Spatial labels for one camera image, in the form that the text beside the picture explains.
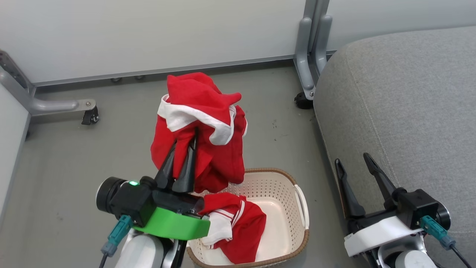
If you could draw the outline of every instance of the robotic arm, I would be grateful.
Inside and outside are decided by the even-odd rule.
[[[155,178],[140,182],[110,177],[99,187],[96,205],[118,223],[101,252],[107,257],[127,235],[116,268],[180,268],[187,241],[208,235],[210,222],[198,214],[204,200],[194,190],[197,135],[189,144],[180,176],[172,177],[175,145]]]
[[[364,154],[369,172],[384,198],[384,210],[366,214],[358,203],[342,162],[335,168],[349,235],[344,238],[349,256],[365,255],[371,268],[437,268],[426,254],[424,237],[434,236],[446,249],[457,252],[456,241],[447,235],[451,217],[446,207],[422,189],[407,192],[396,188],[370,154]],[[466,264],[471,266],[457,252]]]

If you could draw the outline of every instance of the laundry basket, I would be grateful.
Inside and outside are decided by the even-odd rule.
[[[234,265],[220,249],[205,248],[199,239],[188,242],[192,261],[204,268],[251,268],[272,266],[297,256],[309,237],[309,211],[296,181],[280,169],[248,169],[242,184],[229,185],[222,192],[246,196],[266,214],[266,226],[256,261]]]

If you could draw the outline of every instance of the caster wheel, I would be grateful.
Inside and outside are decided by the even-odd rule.
[[[296,106],[299,108],[299,109],[312,109],[313,107],[313,104],[312,104],[312,101],[306,99],[306,95],[304,94],[304,92],[300,92],[296,98],[294,98],[294,101],[296,103]]]
[[[83,116],[83,122],[81,124],[95,124],[99,121],[99,114],[98,114],[98,107],[94,107],[94,109],[85,111]]]

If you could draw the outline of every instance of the red cloth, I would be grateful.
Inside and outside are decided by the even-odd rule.
[[[230,193],[206,195],[205,208],[200,214],[223,209],[234,214],[232,219],[233,238],[215,243],[214,248],[220,248],[225,256],[234,264],[254,262],[261,236],[265,230],[266,214],[258,205],[246,201],[244,196]]]
[[[198,128],[195,192],[219,192],[228,183],[243,182],[245,113],[234,106],[241,94],[222,94],[203,73],[167,77],[168,95],[162,97],[154,141],[150,148],[158,169],[177,140],[173,176],[185,161],[187,146]]]

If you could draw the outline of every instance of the gray fabric cushion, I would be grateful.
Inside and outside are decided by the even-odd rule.
[[[383,198],[364,152],[395,185],[446,205],[449,234],[476,266],[476,27],[351,43],[326,65],[314,107],[329,159],[342,160],[367,212]],[[426,246],[445,267],[465,267],[433,237]]]

